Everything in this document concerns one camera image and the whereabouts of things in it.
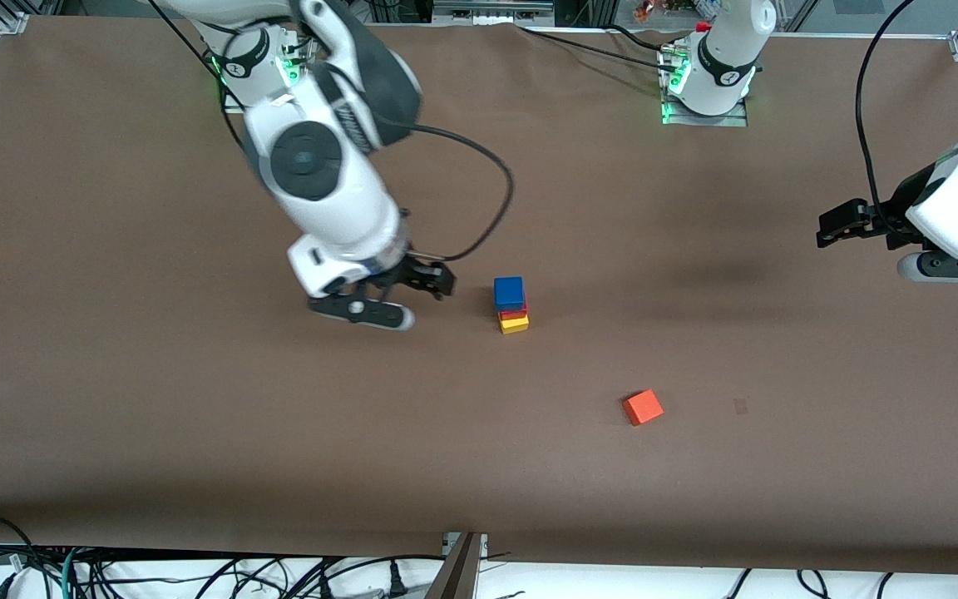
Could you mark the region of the brown table cover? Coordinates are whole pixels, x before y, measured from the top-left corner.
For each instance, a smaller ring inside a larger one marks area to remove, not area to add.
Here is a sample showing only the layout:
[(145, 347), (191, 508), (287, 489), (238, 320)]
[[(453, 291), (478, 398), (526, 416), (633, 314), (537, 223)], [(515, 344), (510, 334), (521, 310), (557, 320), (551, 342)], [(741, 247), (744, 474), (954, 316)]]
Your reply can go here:
[[(0, 516), (38, 543), (958, 572), (958, 285), (879, 239), (867, 41), (776, 37), (745, 128), (510, 24), (380, 27), (516, 174), (408, 331), (312, 314), (298, 231), (151, 18), (0, 41)], [(493, 280), (521, 276), (503, 334)], [(624, 398), (665, 413), (632, 426)]]

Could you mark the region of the orange cube block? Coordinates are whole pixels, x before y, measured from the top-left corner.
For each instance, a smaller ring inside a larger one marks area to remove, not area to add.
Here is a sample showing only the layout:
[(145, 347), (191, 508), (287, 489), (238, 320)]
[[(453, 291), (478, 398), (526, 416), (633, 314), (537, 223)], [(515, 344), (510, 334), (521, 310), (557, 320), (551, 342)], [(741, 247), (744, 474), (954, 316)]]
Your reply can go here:
[(624, 398), (622, 409), (632, 426), (649, 423), (665, 413), (663, 405), (653, 389), (636, 392), (636, 394)]

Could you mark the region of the dark metal beam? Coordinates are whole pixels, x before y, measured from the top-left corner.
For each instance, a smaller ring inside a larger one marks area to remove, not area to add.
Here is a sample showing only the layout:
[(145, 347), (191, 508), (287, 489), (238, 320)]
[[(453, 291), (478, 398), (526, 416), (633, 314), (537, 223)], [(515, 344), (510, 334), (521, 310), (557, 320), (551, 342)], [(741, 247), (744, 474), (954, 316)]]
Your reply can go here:
[(467, 532), (442, 561), (423, 599), (475, 599), (481, 563), (480, 542)]

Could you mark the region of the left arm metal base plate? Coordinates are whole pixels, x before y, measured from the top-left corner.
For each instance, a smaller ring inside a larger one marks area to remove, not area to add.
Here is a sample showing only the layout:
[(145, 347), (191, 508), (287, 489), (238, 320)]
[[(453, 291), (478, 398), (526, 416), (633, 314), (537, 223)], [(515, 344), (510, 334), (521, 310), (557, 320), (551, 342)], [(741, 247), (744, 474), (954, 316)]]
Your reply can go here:
[(733, 109), (722, 115), (704, 115), (685, 106), (678, 95), (682, 83), (689, 78), (688, 48), (680, 42), (662, 44), (657, 53), (661, 88), (661, 119), (663, 125), (684, 126), (747, 126), (748, 108), (744, 98), (738, 99)]

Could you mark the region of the small metal edge bracket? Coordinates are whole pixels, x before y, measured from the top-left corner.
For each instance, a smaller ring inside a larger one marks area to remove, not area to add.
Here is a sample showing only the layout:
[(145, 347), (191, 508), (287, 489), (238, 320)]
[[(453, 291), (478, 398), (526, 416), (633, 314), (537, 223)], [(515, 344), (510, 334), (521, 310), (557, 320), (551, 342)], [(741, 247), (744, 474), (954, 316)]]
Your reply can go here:
[[(457, 541), (460, 541), (464, 535), (465, 534), (461, 532), (448, 532), (442, 534), (442, 557), (448, 557), (448, 555), (452, 553), (453, 547), (457, 545)], [(489, 555), (489, 536), (487, 536), (485, 533), (475, 533), (474, 536), (475, 538), (478, 538), (480, 542), (480, 557), (482, 560), (486, 560), (487, 555)]]

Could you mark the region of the grey metal rail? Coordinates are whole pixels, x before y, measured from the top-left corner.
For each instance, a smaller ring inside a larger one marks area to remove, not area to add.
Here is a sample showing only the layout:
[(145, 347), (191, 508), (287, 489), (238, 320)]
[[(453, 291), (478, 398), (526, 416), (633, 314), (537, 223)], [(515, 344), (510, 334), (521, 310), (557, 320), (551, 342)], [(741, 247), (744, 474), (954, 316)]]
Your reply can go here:
[(509, 22), (524, 27), (554, 27), (554, 0), (432, 0), (431, 23), (476, 26)]

